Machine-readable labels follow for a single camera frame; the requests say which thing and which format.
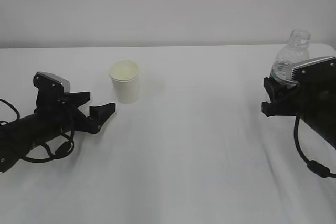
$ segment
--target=plastic bottle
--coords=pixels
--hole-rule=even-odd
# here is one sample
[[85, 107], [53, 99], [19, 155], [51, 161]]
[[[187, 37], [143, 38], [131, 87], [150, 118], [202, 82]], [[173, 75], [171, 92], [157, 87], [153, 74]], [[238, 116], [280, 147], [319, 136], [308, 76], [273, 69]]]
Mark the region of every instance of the plastic bottle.
[[309, 59], [309, 41], [310, 32], [302, 29], [292, 31], [287, 45], [278, 52], [274, 60], [270, 76], [278, 83], [286, 85], [287, 88], [298, 84], [286, 79], [286, 70], [293, 63]]

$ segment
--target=paper cup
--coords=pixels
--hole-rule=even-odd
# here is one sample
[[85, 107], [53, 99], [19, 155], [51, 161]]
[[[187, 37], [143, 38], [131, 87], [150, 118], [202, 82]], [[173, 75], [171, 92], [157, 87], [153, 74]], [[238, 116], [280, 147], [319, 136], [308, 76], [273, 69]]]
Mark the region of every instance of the paper cup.
[[109, 71], [118, 102], [129, 104], [139, 98], [139, 67], [131, 60], [121, 60], [112, 65]]

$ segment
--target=cable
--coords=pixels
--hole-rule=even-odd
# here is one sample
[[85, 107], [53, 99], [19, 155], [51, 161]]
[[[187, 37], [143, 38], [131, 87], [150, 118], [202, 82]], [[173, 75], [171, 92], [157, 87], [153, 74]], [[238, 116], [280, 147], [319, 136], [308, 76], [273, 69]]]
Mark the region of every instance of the cable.
[[319, 162], [315, 160], [309, 160], [303, 153], [301, 146], [299, 144], [299, 138], [298, 138], [298, 130], [299, 130], [299, 122], [300, 122], [301, 114], [302, 114], [301, 111], [297, 113], [297, 116], [295, 118], [295, 123], [294, 123], [294, 143], [295, 143], [296, 150], [298, 151], [303, 161], [307, 164], [307, 167], [309, 170], [319, 175], [321, 178], [327, 178], [327, 177], [336, 178], [336, 174], [331, 173], [330, 170], [326, 166], [320, 164]]
[[8, 107], [10, 107], [15, 112], [15, 114], [16, 114], [16, 121], [18, 121], [20, 119], [20, 113], [19, 113], [19, 111], [13, 105], [11, 105], [9, 102], [7, 102], [6, 100], [1, 99], [1, 98], [0, 98], [0, 102], [5, 103]]
[[[6, 104], [8, 107], [10, 107], [16, 114], [16, 120], [18, 121], [20, 119], [20, 113], [19, 111], [13, 106], [11, 105], [9, 102], [7, 102], [6, 100], [0, 99], [0, 102], [3, 102], [4, 104]], [[56, 150], [55, 154], [53, 154], [50, 150], [49, 145], [47, 145], [45, 142], [41, 142], [41, 143], [37, 143], [38, 145], [40, 145], [42, 148], [44, 148], [46, 150], [46, 152], [48, 153], [49, 157], [48, 158], [42, 158], [42, 159], [36, 159], [36, 158], [30, 158], [27, 157], [26, 155], [22, 155], [20, 153], [20, 151], [17, 150], [17, 147], [15, 144], [13, 144], [11, 141], [7, 140], [5, 143], [6, 145], [22, 160], [30, 162], [30, 163], [46, 163], [55, 159], [61, 159], [64, 157], [69, 156], [75, 148], [75, 143], [73, 141], [74, 136], [75, 136], [75, 124], [74, 124], [74, 119], [72, 118], [72, 114], [69, 108], [67, 108], [67, 106], [65, 104], [63, 104], [68, 116], [69, 116], [69, 121], [70, 121], [70, 136], [64, 134], [63, 132], [60, 133], [61, 136], [63, 136], [64, 138], [66, 138], [68, 141], [64, 142], [63, 144], [61, 144], [60, 147], [58, 147], [58, 149]], [[3, 124], [8, 124], [7, 121], [0, 121], [0, 131], [4, 132], [5, 135], [9, 138], [9, 139], [13, 139], [10, 134], [5, 131], [4, 129], [1, 129], [3, 126]]]

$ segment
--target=wall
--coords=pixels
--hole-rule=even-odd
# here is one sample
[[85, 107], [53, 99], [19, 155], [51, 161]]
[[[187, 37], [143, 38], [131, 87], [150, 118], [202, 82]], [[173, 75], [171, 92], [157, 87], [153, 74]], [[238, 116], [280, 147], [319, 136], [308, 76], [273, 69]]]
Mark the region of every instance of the wall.
[[335, 0], [0, 0], [0, 47], [263, 44], [294, 27], [336, 46]]

